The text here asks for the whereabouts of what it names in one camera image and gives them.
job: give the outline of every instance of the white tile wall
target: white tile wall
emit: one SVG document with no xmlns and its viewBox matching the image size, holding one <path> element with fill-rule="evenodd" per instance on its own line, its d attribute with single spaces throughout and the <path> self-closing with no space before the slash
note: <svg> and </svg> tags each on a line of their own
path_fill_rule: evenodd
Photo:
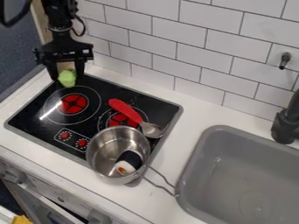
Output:
<svg viewBox="0 0 299 224">
<path fill-rule="evenodd" d="M 168 58 L 176 57 L 177 44 L 162 38 L 155 38 L 139 32 L 129 33 L 130 46 L 150 53 L 156 53 Z"/>
<path fill-rule="evenodd" d="M 111 56 L 120 60 L 143 66 L 151 67 L 151 55 L 147 52 L 142 52 L 124 45 L 110 43 Z"/>
<path fill-rule="evenodd" d="M 224 32 L 238 33 L 242 12 L 182 1 L 180 21 Z"/>
<path fill-rule="evenodd" d="M 192 0 L 192 2 L 201 3 L 201 4 L 210 4 L 211 0 Z"/>
<path fill-rule="evenodd" d="M 212 4 L 239 11 L 280 17 L 285 0 L 213 0 Z"/>
<path fill-rule="evenodd" d="M 299 24 L 283 19 L 246 13 L 240 34 L 299 47 Z"/>
<path fill-rule="evenodd" d="M 100 53 L 97 65 L 272 120 L 299 88 L 298 7 L 298 0 L 79 0 L 88 31 L 81 39 Z M 292 60 L 281 71 L 285 52 Z"/>
<path fill-rule="evenodd" d="M 165 73 L 159 73 L 142 66 L 132 65 L 132 76 L 138 80 L 147 81 L 163 88 L 173 89 L 174 77 Z"/>
<path fill-rule="evenodd" d="M 271 49 L 268 64 L 272 66 L 279 66 L 284 53 L 290 53 L 292 55 L 291 61 L 287 64 L 287 68 L 299 71 L 299 49 L 294 47 L 274 44 Z"/>
<path fill-rule="evenodd" d="M 154 55 L 153 68 L 157 71 L 173 74 L 177 77 L 190 81 L 199 81 L 200 67 L 192 66 L 184 62 L 179 62 L 173 59 L 166 59 L 161 56 Z"/>
<path fill-rule="evenodd" d="M 260 62 L 266 61 L 270 46 L 271 44 L 265 41 L 221 31 L 209 31 L 206 40 L 207 49 Z"/>
<path fill-rule="evenodd" d="M 88 42 L 94 45 L 94 51 L 97 53 L 103 53 L 109 55 L 109 46 L 106 40 L 100 38 L 94 38 L 90 36 L 83 36 L 80 38 L 82 42 Z"/>
<path fill-rule="evenodd" d="M 234 59 L 232 74 L 279 88 L 292 89 L 297 73 L 246 59 Z"/>
<path fill-rule="evenodd" d="M 203 69 L 200 83 L 210 87 L 224 89 L 238 95 L 254 97 L 257 82 L 244 80 L 229 74 Z"/>
<path fill-rule="evenodd" d="M 150 16 L 109 6 L 105 10 L 108 24 L 150 34 Z"/>
<path fill-rule="evenodd" d="M 288 0 L 286 8 L 283 13 L 283 18 L 299 21 L 299 1 L 298 0 Z"/>
<path fill-rule="evenodd" d="M 78 4 L 78 8 L 82 17 L 105 22 L 104 7 L 102 4 L 80 1 L 80 3 Z"/>
<path fill-rule="evenodd" d="M 224 91 L 213 87 L 207 87 L 189 80 L 176 78 L 175 90 L 186 95 L 192 95 L 200 100 L 209 101 L 221 105 Z"/>
<path fill-rule="evenodd" d="M 115 7 L 126 8 L 126 0 L 90 0 L 90 1 L 99 4 L 107 4 Z"/>
<path fill-rule="evenodd" d="M 282 111 L 282 108 L 265 102 L 255 101 L 244 96 L 230 93 L 226 93 L 223 105 L 230 109 L 236 109 L 249 115 L 258 116 L 270 121 L 274 120 L 276 113 Z"/>
<path fill-rule="evenodd" d="M 206 29 L 154 17 L 153 34 L 157 37 L 175 40 L 192 46 L 205 45 Z"/>
<path fill-rule="evenodd" d="M 177 20 L 179 0 L 128 0 L 128 8 L 160 18 Z"/>
<path fill-rule="evenodd" d="M 286 108 L 293 92 L 260 84 L 255 99 Z"/>
<path fill-rule="evenodd" d="M 115 71 L 120 74 L 125 74 L 128 76 L 131 75 L 131 70 L 128 62 L 119 59 L 113 59 L 103 54 L 94 54 L 94 64 L 100 67 L 105 67 L 106 69 Z"/>
<path fill-rule="evenodd" d="M 189 45 L 178 44 L 177 59 L 193 65 L 228 73 L 233 57 Z"/>
<path fill-rule="evenodd" d="M 100 39 L 110 40 L 119 44 L 128 45 L 128 31 L 109 24 L 102 24 L 87 20 L 88 34 Z"/>
</svg>

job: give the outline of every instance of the white countertop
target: white countertop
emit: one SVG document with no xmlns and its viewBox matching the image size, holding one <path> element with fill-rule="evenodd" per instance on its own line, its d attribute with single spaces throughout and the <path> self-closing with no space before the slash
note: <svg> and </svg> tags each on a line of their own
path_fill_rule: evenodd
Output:
<svg viewBox="0 0 299 224">
<path fill-rule="evenodd" d="M 184 108 L 183 114 L 152 163 L 152 166 L 163 173 L 171 183 L 176 183 L 202 132 L 213 125 L 225 124 L 271 139 L 269 130 L 272 123 L 269 121 L 153 86 L 98 66 L 91 66 L 87 72 L 125 87 L 177 103 Z M 51 181 L 63 189 L 70 187 L 70 184 L 67 183 L 75 184 L 76 186 L 67 190 L 129 223 L 204 223 L 184 212 L 169 194 L 146 181 L 142 181 L 139 186 L 132 188 L 124 185 L 107 185 L 85 166 L 5 129 L 3 126 L 5 121 L 50 82 L 49 75 L 43 71 L 0 104 L 0 145 L 8 149 L 0 150 L 1 157 L 18 163 L 19 166 L 35 172 L 44 180 Z M 299 143 L 295 142 L 292 146 L 299 148 Z M 147 172 L 146 177 L 159 184 L 163 183 L 151 171 Z"/>
</svg>

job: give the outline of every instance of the faucet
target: faucet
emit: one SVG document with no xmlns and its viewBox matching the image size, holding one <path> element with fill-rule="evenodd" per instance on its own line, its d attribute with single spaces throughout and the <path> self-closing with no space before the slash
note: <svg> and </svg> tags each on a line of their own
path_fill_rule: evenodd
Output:
<svg viewBox="0 0 299 224">
<path fill-rule="evenodd" d="M 276 114 L 271 131 L 272 138 L 280 144 L 291 144 L 299 139 L 299 89 L 288 107 Z"/>
</svg>

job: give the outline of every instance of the metal spoon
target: metal spoon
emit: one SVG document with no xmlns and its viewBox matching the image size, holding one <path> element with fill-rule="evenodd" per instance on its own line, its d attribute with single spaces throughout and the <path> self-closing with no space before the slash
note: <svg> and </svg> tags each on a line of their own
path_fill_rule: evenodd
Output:
<svg viewBox="0 0 299 224">
<path fill-rule="evenodd" d="M 143 134 L 150 138 L 159 138 L 163 135 L 164 129 L 154 123 L 145 122 L 143 118 L 127 103 L 118 99 L 110 99 L 108 104 L 111 108 L 126 115 L 132 121 L 138 123 L 142 129 Z"/>
</svg>

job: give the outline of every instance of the green ball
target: green ball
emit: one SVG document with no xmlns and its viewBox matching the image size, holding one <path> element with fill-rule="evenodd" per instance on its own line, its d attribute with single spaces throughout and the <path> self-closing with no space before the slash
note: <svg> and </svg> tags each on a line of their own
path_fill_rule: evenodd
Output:
<svg viewBox="0 0 299 224">
<path fill-rule="evenodd" d="M 76 84 L 77 74 L 75 71 L 63 70 L 59 74 L 59 82 L 65 88 L 72 88 Z"/>
</svg>

